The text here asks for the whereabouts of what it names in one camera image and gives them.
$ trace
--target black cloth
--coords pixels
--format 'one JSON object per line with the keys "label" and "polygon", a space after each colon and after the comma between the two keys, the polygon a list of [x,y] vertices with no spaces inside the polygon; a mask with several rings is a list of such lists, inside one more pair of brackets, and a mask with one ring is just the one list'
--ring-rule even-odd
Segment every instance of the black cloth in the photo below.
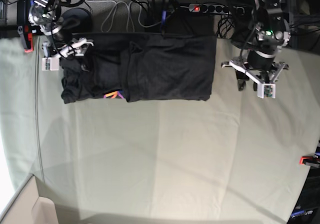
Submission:
{"label": "black cloth", "polygon": [[161,34],[82,34],[94,40],[84,58],[64,60],[65,103],[122,90],[127,102],[208,100],[216,39]]}

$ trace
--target power strip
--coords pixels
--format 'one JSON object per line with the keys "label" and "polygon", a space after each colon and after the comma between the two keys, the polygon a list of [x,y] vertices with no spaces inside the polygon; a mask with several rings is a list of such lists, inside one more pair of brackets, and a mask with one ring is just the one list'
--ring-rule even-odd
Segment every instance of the power strip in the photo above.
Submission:
{"label": "power strip", "polygon": [[[234,6],[237,15],[242,16],[246,14],[246,10],[243,7]],[[228,15],[231,14],[230,9],[227,5],[218,4],[200,4],[191,3],[189,5],[189,12],[191,13],[207,13],[207,14],[220,14]]]}

